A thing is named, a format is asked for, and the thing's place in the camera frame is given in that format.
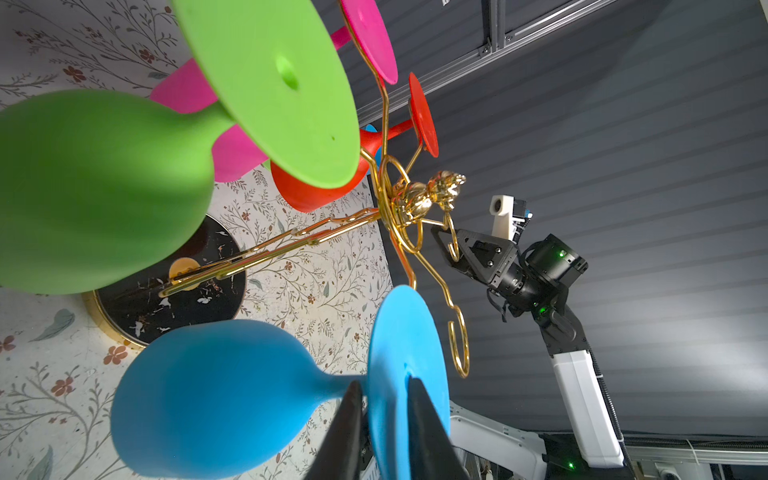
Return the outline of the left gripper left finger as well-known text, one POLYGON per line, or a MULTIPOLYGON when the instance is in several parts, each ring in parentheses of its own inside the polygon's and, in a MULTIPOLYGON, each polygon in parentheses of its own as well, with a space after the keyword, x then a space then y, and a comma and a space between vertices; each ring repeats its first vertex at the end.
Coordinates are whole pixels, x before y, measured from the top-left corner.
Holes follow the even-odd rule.
POLYGON ((339 405, 305 480, 354 480, 360 478, 363 391, 352 381, 339 405))

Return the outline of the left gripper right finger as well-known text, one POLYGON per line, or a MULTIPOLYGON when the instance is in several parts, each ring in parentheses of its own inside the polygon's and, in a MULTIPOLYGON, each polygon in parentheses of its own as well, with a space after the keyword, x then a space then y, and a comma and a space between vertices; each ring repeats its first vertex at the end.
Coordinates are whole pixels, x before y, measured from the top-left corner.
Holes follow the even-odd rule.
POLYGON ((421 379, 408 379, 409 465, 412 479, 467 479, 421 379))

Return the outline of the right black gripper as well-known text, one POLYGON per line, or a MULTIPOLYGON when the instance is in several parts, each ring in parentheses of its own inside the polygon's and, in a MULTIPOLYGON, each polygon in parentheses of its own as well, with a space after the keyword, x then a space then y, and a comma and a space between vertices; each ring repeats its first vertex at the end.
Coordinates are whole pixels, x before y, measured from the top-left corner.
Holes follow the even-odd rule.
POLYGON ((517 246, 510 240, 481 234, 467 233, 467 259, 456 248, 458 259, 451 254, 453 245, 449 230, 432 225, 430 227, 443 259, 455 270, 467 270, 473 280, 488 287, 496 294, 518 294, 526 283, 526 274, 516 263, 517 246))

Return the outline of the blue wine glass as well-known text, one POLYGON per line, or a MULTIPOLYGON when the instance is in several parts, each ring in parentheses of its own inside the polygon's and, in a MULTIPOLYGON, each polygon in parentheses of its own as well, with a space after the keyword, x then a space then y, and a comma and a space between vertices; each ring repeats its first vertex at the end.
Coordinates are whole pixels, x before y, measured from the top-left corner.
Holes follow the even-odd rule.
MULTIPOLYGON (((424 384, 450 424, 446 362, 422 296, 394 288, 372 329, 367 371, 369 429, 381 475, 412 479, 407 386, 424 384)), ((146 477, 222 479, 285 448, 351 377, 322 371, 301 342, 263 321, 185 326, 149 344, 125 371, 110 429, 119 458, 146 477)))

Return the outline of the green wine glass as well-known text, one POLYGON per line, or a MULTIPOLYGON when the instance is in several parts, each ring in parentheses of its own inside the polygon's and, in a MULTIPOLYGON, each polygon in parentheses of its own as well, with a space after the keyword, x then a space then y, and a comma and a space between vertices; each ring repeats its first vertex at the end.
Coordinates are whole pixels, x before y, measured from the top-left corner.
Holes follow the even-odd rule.
POLYGON ((1 284, 102 288, 176 251, 203 222, 212 148, 234 123, 108 90, 49 92, 1 113, 1 284))

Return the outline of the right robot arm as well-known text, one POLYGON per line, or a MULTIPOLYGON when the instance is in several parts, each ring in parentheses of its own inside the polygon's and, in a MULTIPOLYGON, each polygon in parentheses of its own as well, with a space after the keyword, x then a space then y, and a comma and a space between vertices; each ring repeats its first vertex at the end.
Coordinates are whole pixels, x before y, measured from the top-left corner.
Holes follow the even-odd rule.
POLYGON ((567 300, 588 262, 553 234, 526 249, 508 239, 461 229, 456 254, 449 235, 431 229, 446 262, 482 284, 502 320, 532 317, 541 333, 580 459, 546 455, 553 479, 633 479, 636 474, 604 376, 583 325, 567 300))

